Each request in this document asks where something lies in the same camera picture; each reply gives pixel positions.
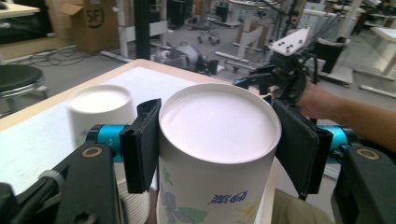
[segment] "white paper cup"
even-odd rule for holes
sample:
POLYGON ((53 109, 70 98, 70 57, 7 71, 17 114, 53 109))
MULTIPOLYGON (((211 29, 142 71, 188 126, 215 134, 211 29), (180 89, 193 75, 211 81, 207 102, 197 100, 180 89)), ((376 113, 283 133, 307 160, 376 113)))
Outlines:
POLYGON ((92 86, 73 93, 67 100, 75 147, 85 142, 96 124, 131 124, 136 113, 131 95, 115 85, 92 86))
POLYGON ((163 105, 160 126, 159 223, 254 223, 281 135, 273 108, 201 84, 163 105))
POLYGON ((121 200, 122 223, 144 224, 149 217, 149 193, 130 194, 126 186, 126 180, 117 182, 121 200))

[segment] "wall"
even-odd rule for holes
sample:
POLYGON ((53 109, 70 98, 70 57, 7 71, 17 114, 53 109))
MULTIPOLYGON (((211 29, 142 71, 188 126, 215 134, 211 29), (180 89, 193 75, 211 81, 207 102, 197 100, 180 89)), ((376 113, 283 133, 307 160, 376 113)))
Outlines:
POLYGON ((49 7, 49 18, 55 33, 54 37, 1 45, 0 50, 4 59, 21 57, 39 51, 73 45, 69 17, 58 11, 65 2, 66 0, 46 0, 46 4, 49 7))

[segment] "chair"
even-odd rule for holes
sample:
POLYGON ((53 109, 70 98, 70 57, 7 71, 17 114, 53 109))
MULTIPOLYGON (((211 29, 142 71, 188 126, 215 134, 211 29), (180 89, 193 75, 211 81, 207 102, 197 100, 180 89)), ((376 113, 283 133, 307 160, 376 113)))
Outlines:
POLYGON ((207 36, 209 39, 210 43, 212 43, 213 46, 217 45, 220 43, 220 36, 219 34, 213 32, 212 30, 212 21, 220 21, 221 17, 213 14, 205 14, 205 21, 209 22, 209 26, 207 27, 206 30, 202 31, 201 34, 198 36, 198 41, 200 44, 203 42, 203 37, 207 36))
POLYGON ((44 76, 40 69, 29 65, 0 65, 0 100, 5 99, 10 110, 0 118, 23 109, 20 96, 40 91, 47 98, 48 88, 43 86, 44 76))

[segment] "human arm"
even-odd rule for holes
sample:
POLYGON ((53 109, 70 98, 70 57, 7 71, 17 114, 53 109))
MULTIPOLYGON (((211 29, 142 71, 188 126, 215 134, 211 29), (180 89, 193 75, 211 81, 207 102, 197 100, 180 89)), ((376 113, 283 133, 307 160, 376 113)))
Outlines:
POLYGON ((396 113, 333 95, 307 83, 297 102, 304 116, 330 119, 396 153, 396 113))

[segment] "cup rim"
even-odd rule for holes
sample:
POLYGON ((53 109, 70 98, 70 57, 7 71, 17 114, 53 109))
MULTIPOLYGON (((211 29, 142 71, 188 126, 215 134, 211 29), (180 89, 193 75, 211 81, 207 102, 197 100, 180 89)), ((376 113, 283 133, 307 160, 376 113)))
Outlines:
POLYGON ((279 143, 281 133, 282 133, 282 127, 280 124, 279 117, 275 110, 267 103, 265 102, 259 95, 252 93, 251 91, 247 91, 245 89, 242 89, 240 87, 228 85, 228 84, 219 84, 219 83, 204 83, 204 84, 197 84, 193 86, 189 86, 183 90, 177 91, 174 95, 172 95, 166 102, 165 104, 161 107, 160 110, 160 128, 161 131, 163 132, 164 137, 166 138, 166 141, 168 141, 173 147, 179 149, 180 151, 186 153, 189 156, 192 156, 193 158, 200 160, 200 161, 207 161, 207 162, 213 162, 213 163, 218 163, 218 164, 237 164, 237 163, 246 163, 246 162, 251 162, 251 161, 256 161, 265 155, 269 154, 272 150, 274 150, 279 143), (267 116, 269 116, 270 120, 272 121, 273 125, 275 126, 275 134, 274 134, 274 139, 272 143, 268 146, 268 150, 263 150, 263 153, 258 153, 256 157, 251 157, 248 160, 245 161, 236 161, 236 162, 226 162, 226 161, 216 161, 212 160, 208 157, 202 158, 202 157, 197 157, 195 155, 192 155, 188 150, 185 148, 179 147, 173 139, 169 137, 169 134, 164 130, 164 124, 163 124, 163 118, 166 116, 166 113, 168 112, 169 109, 172 108, 172 105, 176 104, 180 99, 185 98, 186 96, 202 92, 202 91, 225 91, 233 94, 237 94, 239 96, 242 96, 246 98, 247 100, 251 101, 252 103, 259 104, 259 106, 265 111, 267 116))
POLYGON ((118 86, 118 85, 111 85, 111 84, 101 84, 101 85, 95 85, 95 86, 90 86, 78 91, 73 92, 72 94, 70 94, 67 99, 66 99, 66 107, 67 109, 69 109, 70 111, 73 112, 77 112, 80 114, 102 114, 102 113, 108 113, 114 110, 119 109, 120 107, 123 107, 125 105, 130 104, 132 101, 132 97, 131 94, 128 92, 128 90, 126 90, 125 88, 123 88, 122 86, 118 86), (109 110, 105 110, 105 111, 84 111, 84 110, 80 110, 77 109, 73 106, 72 102, 77 99, 81 94, 85 93, 85 92, 89 92, 89 91, 98 91, 98 90, 112 90, 112 91, 118 91, 122 94, 125 94, 126 96, 126 100, 121 106, 117 107, 117 108, 112 108, 109 110))

